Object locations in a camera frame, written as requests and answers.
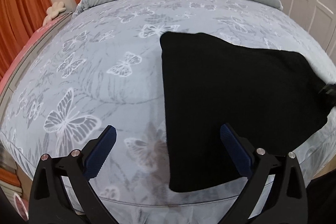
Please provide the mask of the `black pants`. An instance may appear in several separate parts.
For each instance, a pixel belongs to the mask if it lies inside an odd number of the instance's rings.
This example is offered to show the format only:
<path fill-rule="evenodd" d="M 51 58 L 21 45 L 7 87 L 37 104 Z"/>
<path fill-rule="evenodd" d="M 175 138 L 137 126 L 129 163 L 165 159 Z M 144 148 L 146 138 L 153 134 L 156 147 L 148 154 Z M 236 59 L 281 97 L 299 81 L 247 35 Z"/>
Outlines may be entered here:
<path fill-rule="evenodd" d="M 215 36 L 166 32 L 160 38 L 169 188 L 178 193 L 242 176 L 222 140 L 229 125 L 254 148 L 293 151 L 322 129 L 335 106 L 302 54 L 236 46 Z"/>

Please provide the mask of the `butterfly patterned bed sheet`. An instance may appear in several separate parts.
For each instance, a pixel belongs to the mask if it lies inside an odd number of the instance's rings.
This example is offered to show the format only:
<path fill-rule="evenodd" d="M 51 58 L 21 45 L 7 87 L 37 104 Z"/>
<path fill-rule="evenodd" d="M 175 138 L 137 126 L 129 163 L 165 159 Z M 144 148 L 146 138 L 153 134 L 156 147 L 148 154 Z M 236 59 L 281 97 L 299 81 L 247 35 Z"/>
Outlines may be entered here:
<path fill-rule="evenodd" d="M 193 193 L 168 187 L 159 38 L 205 32 L 250 48 L 303 54 L 326 81 L 335 65 L 278 9 L 248 0 L 118 0 L 80 7 L 18 84 L 1 141 L 33 177 L 40 157 L 66 156 L 109 124 L 117 143 L 91 185 L 121 223 L 217 223 L 246 180 Z"/>

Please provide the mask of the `pink topped window bench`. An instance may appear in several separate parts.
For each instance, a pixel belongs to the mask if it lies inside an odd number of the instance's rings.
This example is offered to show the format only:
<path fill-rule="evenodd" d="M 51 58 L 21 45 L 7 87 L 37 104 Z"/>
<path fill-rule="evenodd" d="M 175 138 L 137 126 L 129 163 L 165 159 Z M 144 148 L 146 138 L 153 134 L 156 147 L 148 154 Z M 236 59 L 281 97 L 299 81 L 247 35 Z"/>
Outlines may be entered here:
<path fill-rule="evenodd" d="M 38 42 L 41 41 L 42 38 L 52 30 L 56 24 L 58 24 L 61 20 L 63 20 L 66 16 L 71 15 L 72 12 L 64 12 L 60 16 L 56 17 L 52 21 L 48 22 L 45 26 L 42 26 L 37 31 L 33 33 L 33 35 L 30 37 L 26 45 L 22 48 L 22 50 L 18 53 L 14 61 L 9 66 L 9 69 L 7 69 L 6 73 L 1 79 L 1 94 L 5 90 L 5 86 L 8 84 L 10 77 L 14 73 L 15 69 L 17 69 L 19 63 L 24 59 L 25 55 L 29 53 L 30 50 L 33 49 L 34 46 L 37 46 Z"/>

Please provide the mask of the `cream plush toy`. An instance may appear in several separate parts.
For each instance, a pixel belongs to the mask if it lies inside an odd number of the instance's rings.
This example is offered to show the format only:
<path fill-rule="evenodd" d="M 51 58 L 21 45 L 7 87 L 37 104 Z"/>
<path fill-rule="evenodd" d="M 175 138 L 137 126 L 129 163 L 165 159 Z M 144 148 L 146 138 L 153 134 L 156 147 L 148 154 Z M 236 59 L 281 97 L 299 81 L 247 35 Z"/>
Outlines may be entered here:
<path fill-rule="evenodd" d="M 66 11 L 66 7 L 64 2 L 54 2 L 52 4 L 52 6 L 50 6 L 47 10 L 46 10 L 46 17 L 43 20 L 43 26 L 45 26 L 47 23 L 51 22 L 52 20 L 54 20 L 56 17 L 59 16 L 59 14 L 61 14 L 62 12 Z"/>

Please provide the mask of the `orange curtain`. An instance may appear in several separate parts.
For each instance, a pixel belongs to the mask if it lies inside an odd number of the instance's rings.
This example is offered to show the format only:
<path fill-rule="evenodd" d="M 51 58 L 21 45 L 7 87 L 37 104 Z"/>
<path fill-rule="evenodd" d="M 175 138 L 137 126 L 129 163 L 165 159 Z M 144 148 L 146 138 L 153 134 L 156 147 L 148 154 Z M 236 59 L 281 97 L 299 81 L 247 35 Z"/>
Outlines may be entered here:
<path fill-rule="evenodd" d="M 51 0 L 1 0 L 1 77 L 42 26 L 50 6 Z"/>

